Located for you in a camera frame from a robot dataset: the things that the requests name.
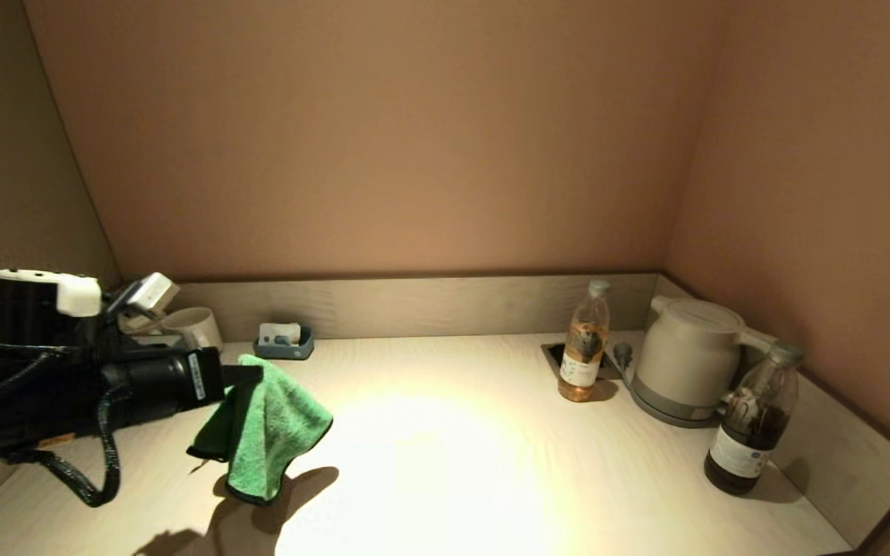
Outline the dark tea bottle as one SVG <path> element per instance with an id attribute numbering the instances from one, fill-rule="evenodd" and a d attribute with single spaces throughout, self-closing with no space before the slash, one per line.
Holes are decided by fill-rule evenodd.
<path id="1" fill-rule="evenodd" d="M 804 358 L 804 348 L 773 342 L 734 388 L 704 458 L 704 475 L 714 487 L 735 496 L 755 488 L 793 414 Z"/>

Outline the cream electric kettle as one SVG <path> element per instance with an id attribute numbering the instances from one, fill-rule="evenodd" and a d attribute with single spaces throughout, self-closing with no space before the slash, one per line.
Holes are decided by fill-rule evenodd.
<path id="1" fill-rule="evenodd" d="M 706 300 L 654 296 L 636 371 L 654 393 L 690 407 L 720 407 L 742 348 L 766 353 L 775 337 L 753 330 L 727 307 Z"/>

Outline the grey kettle base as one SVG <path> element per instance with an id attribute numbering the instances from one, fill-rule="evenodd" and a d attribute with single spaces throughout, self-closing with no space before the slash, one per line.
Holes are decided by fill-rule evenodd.
<path id="1" fill-rule="evenodd" d="M 639 409 L 652 418 L 682 429 L 703 429 L 719 425 L 720 407 L 696 408 L 682 405 L 654 393 L 640 382 L 636 371 L 629 371 L 626 376 L 625 384 L 630 392 L 630 397 Z"/>

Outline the green microfiber cloth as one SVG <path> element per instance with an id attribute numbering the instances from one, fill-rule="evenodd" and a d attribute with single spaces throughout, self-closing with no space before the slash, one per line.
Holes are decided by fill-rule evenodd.
<path id="1" fill-rule="evenodd" d="M 262 375 L 227 390 L 186 452 L 226 463 L 227 492 L 265 507 L 281 495 L 290 464 L 321 442 L 335 417 L 282 366 L 250 353 L 238 365 Z"/>

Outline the light amber tea bottle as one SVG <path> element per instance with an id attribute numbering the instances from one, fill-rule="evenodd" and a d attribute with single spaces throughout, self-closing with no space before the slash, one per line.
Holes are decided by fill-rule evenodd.
<path id="1" fill-rule="evenodd" d="M 589 401 L 610 332 L 606 295 L 609 283 L 589 282 L 587 295 L 573 310 L 559 364 L 559 394 L 571 402 Z"/>

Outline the recessed power socket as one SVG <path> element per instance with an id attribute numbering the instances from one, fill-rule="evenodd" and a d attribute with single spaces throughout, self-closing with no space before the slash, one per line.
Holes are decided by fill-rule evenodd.
<path id="1" fill-rule="evenodd" d="M 559 377 L 559 369 L 562 365 L 562 357 L 564 357 L 565 344 L 542 344 L 541 349 L 552 369 L 553 375 Z M 619 368 L 613 359 L 603 353 L 600 359 L 600 366 L 596 374 L 596 382 L 619 381 L 621 380 Z"/>

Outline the small grey-blue tray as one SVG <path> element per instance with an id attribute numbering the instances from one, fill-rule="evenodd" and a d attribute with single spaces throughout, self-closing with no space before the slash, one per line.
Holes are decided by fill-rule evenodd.
<path id="1" fill-rule="evenodd" d="M 257 338 L 252 344 L 254 354 L 267 360 L 304 361 L 314 352 L 314 331 L 307 325 L 301 325 L 301 344 L 294 346 L 261 345 Z"/>

